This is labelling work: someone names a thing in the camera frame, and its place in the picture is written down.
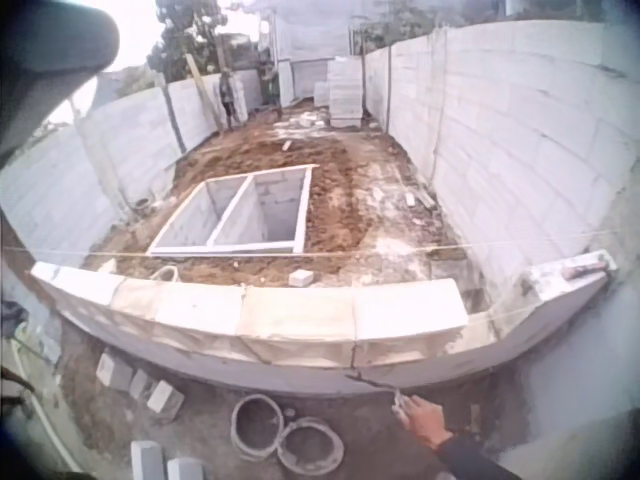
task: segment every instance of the worker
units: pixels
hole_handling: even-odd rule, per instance
[[[520,477],[482,456],[465,438],[445,427],[442,407],[413,395],[402,397],[393,413],[405,429],[434,451],[458,480],[519,480]]]
[[[30,391],[33,395],[36,394],[36,389],[28,381],[22,378],[17,373],[13,373],[7,367],[0,367],[2,380],[8,382],[17,383],[24,389]],[[2,395],[2,417],[6,417],[11,414],[16,408],[21,408],[25,417],[30,418],[32,415],[31,409],[27,405],[26,399],[22,395]]]
[[[280,74],[273,62],[267,66],[267,73],[263,80],[268,82],[269,103],[276,107],[278,120],[282,120],[282,105],[280,103]]]
[[[235,100],[233,98],[233,88],[231,86],[231,70],[225,68],[222,70],[222,74],[220,75],[220,101],[222,102],[222,106],[224,107],[224,111],[227,113],[227,127],[229,130],[233,130],[231,126],[231,119],[235,120],[237,124],[240,124],[240,119],[238,118],[238,114],[236,113],[236,105]]]

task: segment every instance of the aerated concrete block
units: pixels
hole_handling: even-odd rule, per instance
[[[313,272],[309,270],[296,270],[289,275],[289,286],[307,287],[313,282]]]
[[[167,462],[169,480],[204,480],[202,463],[195,458],[174,458]]]
[[[165,420],[173,420],[184,402],[184,395],[161,380],[153,390],[147,407]]]
[[[96,376],[106,387],[126,392],[132,375],[133,369],[112,353],[104,352],[100,357]]]
[[[151,393],[158,385],[153,378],[147,375],[142,369],[138,369],[136,374],[131,380],[131,386],[129,387],[129,395],[138,402],[148,402],[151,397]]]
[[[162,448],[156,442],[131,442],[133,480],[165,480]]]

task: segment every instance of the human hand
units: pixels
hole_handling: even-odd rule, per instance
[[[391,407],[405,429],[413,432],[421,442],[433,450],[449,440],[453,434],[444,426],[442,407],[413,395],[401,397],[400,406]]]

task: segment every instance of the sky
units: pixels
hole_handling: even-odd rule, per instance
[[[156,18],[155,0],[69,0],[73,3],[98,8],[107,12],[118,25],[120,32],[120,50],[115,61],[106,71],[122,70],[133,65],[142,65],[153,45],[160,39],[163,25]],[[231,0],[219,0],[218,4],[226,8]],[[219,28],[225,33],[245,33],[252,40],[258,38],[258,19],[242,12],[225,12],[229,17],[226,27]],[[89,80],[76,93],[73,100],[81,112],[91,106],[96,92],[95,78]],[[73,115],[68,102],[64,102],[50,116],[52,122],[71,122]]]

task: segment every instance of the tree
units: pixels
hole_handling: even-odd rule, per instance
[[[190,76],[185,59],[190,53],[201,72],[219,72],[215,29],[226,25],[227,17],[216,0],[156,0],[156,7],[164,31],[147,56],[149,67],[167,83],[184,80]]]

